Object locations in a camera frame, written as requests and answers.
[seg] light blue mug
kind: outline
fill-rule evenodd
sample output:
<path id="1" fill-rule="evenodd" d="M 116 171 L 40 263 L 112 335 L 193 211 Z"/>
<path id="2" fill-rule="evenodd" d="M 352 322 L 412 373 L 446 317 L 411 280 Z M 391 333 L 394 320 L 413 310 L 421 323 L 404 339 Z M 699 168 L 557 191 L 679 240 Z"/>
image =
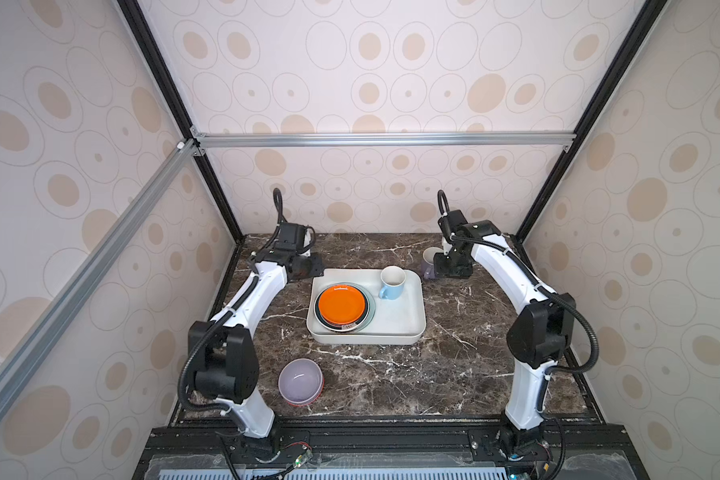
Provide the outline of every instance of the light blue mug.
<path id="1" fill-rule="evenodd" d="M 384 300 L 396 300 L 403 294 L 405 284 L 405 270 L 399 266 L 388 266 L 382 270 L 382 289 L 378 292 L 378 298 Z"/>

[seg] black frame post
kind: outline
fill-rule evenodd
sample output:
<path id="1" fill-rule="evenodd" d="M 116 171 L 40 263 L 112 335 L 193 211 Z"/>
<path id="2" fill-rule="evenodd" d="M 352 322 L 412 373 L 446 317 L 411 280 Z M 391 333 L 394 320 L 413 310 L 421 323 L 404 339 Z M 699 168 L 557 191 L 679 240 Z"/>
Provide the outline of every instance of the black frame post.
<path id="1" fill-rule="evenodd" d="M 534 204 L 531 205 L 530 210 L 528 210 L 528 215 L 525 216 L 523 223 L 520 225 L 516 237 L 521 244 L 528 238 L 530 229 L 534 227 L 536 220 L 538 220 L 541 212 L 544 211 L 544 208 L 547 206 L 547 202 L 552 197 L 563 175 L 565 175 L 570 162 L 576 157 L 581 145 L 586 140 L 595 122 L 597 122 L 600 113 L 602 113 L 611 96 L 614 94 L 616 87 L 632 63 L 635 54 L 640 50 L 643 40 L 646 35 L 648 35 L 648 32 L 650 32 L 666 2 L 667 0 L 646 0 L 640 9 L 640 13 L 637 14 L 637 18 L 635 18 L 632 27 L 624 37 L 624 41 L 619 47 L 619 51 L 616 53 L 614 60 L 608 67 L 603 80 L 600 82 L 600 85 L 597 86 L 592 100 L 590 100 L 590 103 L 586 106 L 586 110 L 584 110 L 584 114 L 581 116 L 579 123 L 576 124 L 576 129 L 574 129 L 576 139 L 574 139 L 571 146 L 567 150 L 564 150 L 558 157 L 557 163 L 552 168 L 541 190 L 539 190 Z"/>
<path id="2" fill-rule="evenodd" d="M 137 0 L 117 0 L 117 4 L 120 6 L 120 10 L 123 12 L 123 16 L 134 34 L 136 43 L 139 44 L 139 48 L 141 48 L 144 60 L 146 60 L 146 64 L 149 65 L 155 82 L 157 82 L 157 86 L 160 88 L 163 98 L 168 104 L 173 118 L 176 120 L 176 124 L 179 125 L 181 134 L 184 138 L 194 139 L 197 144 L 197 139 L 192 133 L 192 119 L 190 118 L 190 114 L 186 111 L 179 90 L 176 88 L 176 84 L 173 82 L 173 78 L 160 52 L 160 47 L 157 45 L 152 31 L 146 23 L 146 18 L 144 17 L 144 12 L 141 11 L 141 6 L 139 6 Z M 216 206 L 219 207 L 219 212 L 224 222 L 230 229 L 235 244 L 241 245 L 245 236 L 242 234 L 242 230 L 240 230 L 240 225 L 237 223 L 230 203 L 226 200 L 226 196 L 221 189 L 219 178 L 214 173 L 208 156 L 202 152 L 201 156 L 195 157 L 195 162 L 197 163 L 202 178 L 206 182 L 206 185 L 208 185 L 208 190 L 210 190 Z"/>

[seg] stack of plates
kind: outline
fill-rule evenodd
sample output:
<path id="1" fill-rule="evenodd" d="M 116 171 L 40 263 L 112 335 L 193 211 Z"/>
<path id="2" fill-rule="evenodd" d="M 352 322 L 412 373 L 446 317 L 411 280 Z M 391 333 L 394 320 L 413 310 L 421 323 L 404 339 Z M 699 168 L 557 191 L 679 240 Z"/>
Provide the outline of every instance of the stack of plates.
<path id="1" fill-rule="evenodd" d="M 318 295 L 315 315 L 334 332 L 360 330 L 370 323 L 376 305 L 373 295 L 355 283 L 336 283 Z"/>

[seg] orange plate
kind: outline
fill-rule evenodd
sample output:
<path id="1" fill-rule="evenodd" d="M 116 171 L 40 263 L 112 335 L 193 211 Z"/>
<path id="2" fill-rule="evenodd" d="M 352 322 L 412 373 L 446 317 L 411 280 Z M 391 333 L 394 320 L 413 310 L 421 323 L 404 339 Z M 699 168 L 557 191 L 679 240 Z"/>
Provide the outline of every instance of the orange plate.
<path id="1" fill-rule="evenodd" d="M 334 285 L 320 295 L 317 308 L 327 322 L 348 325 L 360 320 L 365 312 L 365 297 L 354 286 Z"/>

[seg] white robotic arm segment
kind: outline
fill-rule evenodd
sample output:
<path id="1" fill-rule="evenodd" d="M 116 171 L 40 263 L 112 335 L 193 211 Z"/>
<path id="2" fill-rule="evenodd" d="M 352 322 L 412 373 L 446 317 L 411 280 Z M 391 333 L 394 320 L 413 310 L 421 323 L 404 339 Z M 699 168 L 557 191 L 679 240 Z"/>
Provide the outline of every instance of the white robotic arm segment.
<path id="1" fill-rule="evenodd" d="M 483 240 L 501 245 L 510 251 L 506 239 L 501 235 L 487 235 Z M 496 280 L 512 302 L 515 312 L 520 314 L 532 300 L 542 301 L 547 297 L 534 288 L 525 273 L 506 255 L 506 251 L 501 252 L 486 245 L 475 244 L 472 247 L 472 258 Z M 548 291 L 554 292 L 546 283 L 541 282 L 541 285 Z"/>
<path id="2" fill-rule="evenodd" d="M 232 316 L 224 322 L 224 326 L 242 325 L 247 328 L 251 337 L 256 332 L 259 321 L 262 319 L 264 312 L 269 308 L 269 304 L 275 299 L 275 296 L 288 283 L 288 273 L 284 266 L 280 266 L 275 262 L 259 262 L 256 264 L 259 271 L 259 283 L 248 297 L 242 302 L 240 308 L 232 314 Z M 220 312 L 214 315 L 212 320 L 218 320 L 224 314 L 232 309 L 232 305 L 237 299 L 248 289 L 256 274 L 251 273 L 245 283 L 242 284 L 240 290 L 237 291 L 231 301 L 226 304 Z"/>

